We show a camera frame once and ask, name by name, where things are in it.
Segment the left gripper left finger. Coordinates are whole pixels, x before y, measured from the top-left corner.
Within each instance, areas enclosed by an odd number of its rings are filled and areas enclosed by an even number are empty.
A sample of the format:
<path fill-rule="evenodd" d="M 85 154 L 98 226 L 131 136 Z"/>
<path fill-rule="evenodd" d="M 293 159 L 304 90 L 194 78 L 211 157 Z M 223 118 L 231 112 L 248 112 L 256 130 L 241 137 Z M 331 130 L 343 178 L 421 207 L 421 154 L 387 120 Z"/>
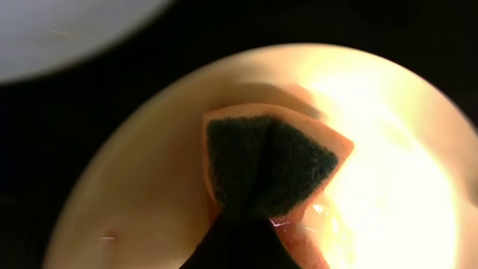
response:
<path fill-rule="evenodd" d="M 237 242 L 235 225 L 224 216 L 218 216 L 180 269 L 236 268 Z"/>

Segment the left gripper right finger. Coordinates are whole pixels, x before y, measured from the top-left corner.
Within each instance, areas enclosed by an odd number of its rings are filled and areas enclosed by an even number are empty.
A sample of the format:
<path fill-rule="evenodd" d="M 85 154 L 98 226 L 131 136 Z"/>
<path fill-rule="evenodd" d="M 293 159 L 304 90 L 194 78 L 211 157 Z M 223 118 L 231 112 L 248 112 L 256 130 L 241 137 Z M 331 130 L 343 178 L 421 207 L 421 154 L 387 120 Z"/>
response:
<path fill-rule="evenodd" d="M 238 228 L 238 267 L 243 269 L 300 269 L 267 219 L 250 220 Z"/>

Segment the orange green sponge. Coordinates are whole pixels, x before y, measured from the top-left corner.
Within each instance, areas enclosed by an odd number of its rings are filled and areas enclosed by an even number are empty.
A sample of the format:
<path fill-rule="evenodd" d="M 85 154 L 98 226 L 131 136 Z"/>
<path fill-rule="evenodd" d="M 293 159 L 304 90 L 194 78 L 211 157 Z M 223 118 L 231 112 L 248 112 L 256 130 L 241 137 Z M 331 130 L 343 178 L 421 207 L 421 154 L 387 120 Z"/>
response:
<path fill-rule="evenodd" d="M 324 123 L 277 105 L 233 105 L 206 113 L 202 161 L 215 220 L 224 216 L 239 236 L 242 223 L 267 219 L 300 268 L 327 268 L 302 219 L 353 148 Z"/>

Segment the yellow plate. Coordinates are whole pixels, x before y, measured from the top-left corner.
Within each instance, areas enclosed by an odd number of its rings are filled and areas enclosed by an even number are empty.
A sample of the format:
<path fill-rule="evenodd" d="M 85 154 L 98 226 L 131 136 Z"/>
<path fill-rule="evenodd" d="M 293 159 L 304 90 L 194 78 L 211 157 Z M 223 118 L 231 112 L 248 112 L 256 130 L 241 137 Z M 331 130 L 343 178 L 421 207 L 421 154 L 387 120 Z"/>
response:
<path fill-rule="evenodd" d="M 44 267 L 180 267 L 212 221 L 202 115 L 250 102 L 316 117 L 355 144 L 304 220 L 332 268 L 477 266 L 477 129 L 402 66 L 307 44 L 217 61 L 138 109 L 79 179 Z"/>

